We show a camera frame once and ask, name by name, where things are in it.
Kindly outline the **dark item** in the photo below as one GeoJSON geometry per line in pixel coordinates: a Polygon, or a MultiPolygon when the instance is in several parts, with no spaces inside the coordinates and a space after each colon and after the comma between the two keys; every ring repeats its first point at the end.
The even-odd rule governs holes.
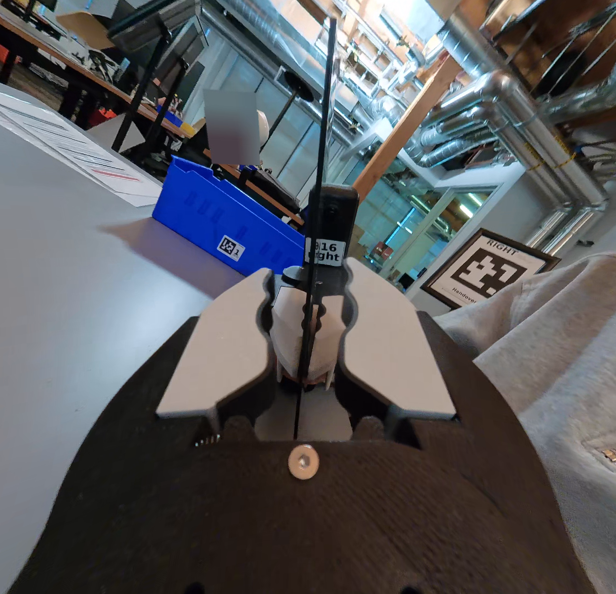
{"type": "Polygon", "coordinates": [[[326,152],[328,149],[328,132],[330,128],[329,122],[329,107],[331,104],[331,90],[333,84],[334,60],[336,54],[336,29],[337,20],[329,19],[328,30],[328,51],[327,62],[325,67],[325,83],[323,97],[321,101],[321,124],[319,136],[319,149],[317,153],[317,175],[315,185],[309,195],[309,225],[307,227],[307,238],[309,243],[309,260],[307,267],[304,269],[305,277],[305,303],[303,306],[304,318],[302,321],[302,342],[297,367],[299,390],[296,398],[295,421],[293,439],[296,440],[299,431],[299,414],[302,401],[303,390],[307,387],[307,375],[309,373],[309,365],[312,356],[312,344],[315,335],[315,325],[313,321],[313,304],[314,291],[317,276],[318,262],[316,260],[316,248],[319,238],[320,219],[321,219],[321,189],[323,175],[325,171],[326,152]]]}

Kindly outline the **wooden post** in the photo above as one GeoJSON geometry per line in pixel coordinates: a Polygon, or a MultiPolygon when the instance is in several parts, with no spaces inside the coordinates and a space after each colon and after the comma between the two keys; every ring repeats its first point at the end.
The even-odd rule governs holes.
{"type": "Polygon", "coordinates": [[[358,193],[359,203],[366,199],[429,111],[442,99],[444,92],[460,71],[460,66],[451,56],[447,56],[442,61],[434,75],[396,123],[392,133],[382,142],[368,165],[358,175],[353,188],[358,193]]]}

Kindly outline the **silver ventilation duct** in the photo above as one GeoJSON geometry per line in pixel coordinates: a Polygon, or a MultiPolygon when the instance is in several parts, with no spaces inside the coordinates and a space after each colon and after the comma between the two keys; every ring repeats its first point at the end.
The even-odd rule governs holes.
{"type": "MultiPolygon", "coordinates": [[[[548,214],[532,228],[531,247],[564,258],[589,236],[609,205],[607,179],[565,139],[565,123],[583,125],[615,107],[615,73],[586,89],[562,92],[586,69],[582,51],[549,57],[531,71],[541,36],[527,41],[517,59],[489,39],[505,23],[505,4],[516,16],[531,0],[205,0],[203,13],[240,53],[269,76],[278,66],[323,89],[328,19],[337,19],[341,85],[335,137],[345,144],[332,158],[332,178],[353,185],[382,142],[442,61],[461,71],[442,99],[374,185],[357,213],[360,253],[377,241],[403,252],[415,239],[429,244],[412,222],[431,219],[436,237],[448,240],[464,225],[506,234],[497,211],[463,214],[454,193],[472,187],[504,188],[521,174],[548,214]]],[[[556,0],[537,11],[540,21],[565,14],[556,0]]],[[[570,4],[571,0],[559,0],[570,4]]],[[[590,4],[589,0],[579,4],[590,4]]]]}

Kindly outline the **blue bin with marker tag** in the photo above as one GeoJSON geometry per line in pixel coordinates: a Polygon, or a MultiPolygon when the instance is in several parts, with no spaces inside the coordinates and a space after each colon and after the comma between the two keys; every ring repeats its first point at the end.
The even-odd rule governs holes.
{"type": "Polygon", "coordinates": [[[303,263],[304,236],[212,169],[173,157],[152,217],[244,276],[303,263]]]}

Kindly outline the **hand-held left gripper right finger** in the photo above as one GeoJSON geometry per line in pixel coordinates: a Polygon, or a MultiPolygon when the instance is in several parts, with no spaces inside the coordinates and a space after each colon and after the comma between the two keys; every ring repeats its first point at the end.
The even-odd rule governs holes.
{"type": "Polygon", "coordinates": [[[415,306],[356,259],[344,263],[335,396],[355,430],[364,418],[396,435],[407,419],[451,421],[457,410],[415,306]]]}

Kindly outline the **framed marker poster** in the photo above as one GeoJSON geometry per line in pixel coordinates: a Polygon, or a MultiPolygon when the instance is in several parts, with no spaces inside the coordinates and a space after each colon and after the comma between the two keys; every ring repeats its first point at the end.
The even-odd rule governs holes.
{"type": "Polygon", "coordinates": [[[486,301],[559,263],[558,257],[481,228],[421,285],[421,290],[457,310],[486,301]]]}

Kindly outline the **large black monitor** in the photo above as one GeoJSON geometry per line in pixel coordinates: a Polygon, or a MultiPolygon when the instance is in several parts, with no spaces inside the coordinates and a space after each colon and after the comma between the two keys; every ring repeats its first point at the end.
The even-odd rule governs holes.
{"type": "Polygon", "coordinates": [[[136,51],[182,27],[201,10],[201,0],[150,0],[107,31],[109,41],[125,53],[136,51]]]}

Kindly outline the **black floor lamp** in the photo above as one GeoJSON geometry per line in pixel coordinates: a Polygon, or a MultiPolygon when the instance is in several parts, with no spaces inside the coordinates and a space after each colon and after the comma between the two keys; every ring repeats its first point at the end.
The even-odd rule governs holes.
{"type": "Polygon", "coordinates": [[[310,86],[300,78],[297,74],[291,71],[285,71],[284,80],[287,83],[289,89],[291,90],[291,95],[287,99],[284,107],[281,112],[277,115],[277,118],[274,120],[273,124],[269,126],[269,133],[266,137],[266,140],[261,144],[260,150],[263,150],[266,144],[269,142],[273,133],[280,125],[286,113],[289,111],[291,105],[295,102],[296,98],[299,98],[301,101],[304,101],[307,104],[312,104],[315,99],[315,95],[311,90],[310,86]]]}

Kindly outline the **person's grey hoodie torso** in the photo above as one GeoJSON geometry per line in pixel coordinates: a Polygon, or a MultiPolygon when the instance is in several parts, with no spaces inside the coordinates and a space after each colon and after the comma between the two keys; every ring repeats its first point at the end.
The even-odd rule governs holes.
{"type": "Polygon", "coordinates": [[[615,252],[435,321],[518,416],[584,570],[598,593],[615,593],[615,252]]]}

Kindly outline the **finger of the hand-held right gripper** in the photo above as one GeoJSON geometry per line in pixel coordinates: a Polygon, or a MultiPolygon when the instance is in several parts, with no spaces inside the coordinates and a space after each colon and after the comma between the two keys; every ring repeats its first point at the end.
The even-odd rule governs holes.
{"type": "Polygon", "coordinates": [[[325,311],[320,317],[320,328],[317,329],[313,341],[308,385],[324,382],[328,388],[333,380],[344,332],[343,302],[343,295],[330,295],[323,297],[321,301],[325,311]]]}
{"type": "Polygon", "coordinates": [[[270,338],[281,368],[290,378],[298,378],[304,321],[304,291],[281,286],[272,307],[270,338]]]}

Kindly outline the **printed paper sheet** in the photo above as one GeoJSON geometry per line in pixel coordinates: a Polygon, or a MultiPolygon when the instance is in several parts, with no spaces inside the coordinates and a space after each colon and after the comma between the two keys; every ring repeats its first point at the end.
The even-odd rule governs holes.
{"type": "Polygon", "coordinates": [[[158,201],[158,183],[54,111],[2,91],[1,125],[135,207],[158,201]]]}

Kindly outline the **wooden-edged background desk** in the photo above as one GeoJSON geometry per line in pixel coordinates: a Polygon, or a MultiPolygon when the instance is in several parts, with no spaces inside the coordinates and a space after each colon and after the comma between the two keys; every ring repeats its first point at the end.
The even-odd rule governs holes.
{"type": "Polygon", "coordinates": [[[57,42],[4,10],[1,10],[1,45],[6,47],[12,56],[33,61],[42,67],[50,65],[50,70],[63,77],[70,85],[79,86],[92,94],[113,95],[130,108],[132,99],[128,94],[98,78],[71,54],[57,48],[57,42]]]}

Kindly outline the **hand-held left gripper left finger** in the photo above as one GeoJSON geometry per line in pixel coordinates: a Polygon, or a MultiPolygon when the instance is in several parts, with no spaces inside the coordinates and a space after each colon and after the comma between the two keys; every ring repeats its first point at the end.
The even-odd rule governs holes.
{"type": "Polygon", "coordinates": [[[159,418],[204,417],[212,431],[241,415],[252,423],[273,404],[275,356],[267,332],[275,285],[261,268],[201,313],[161,398],[159,418]]]}

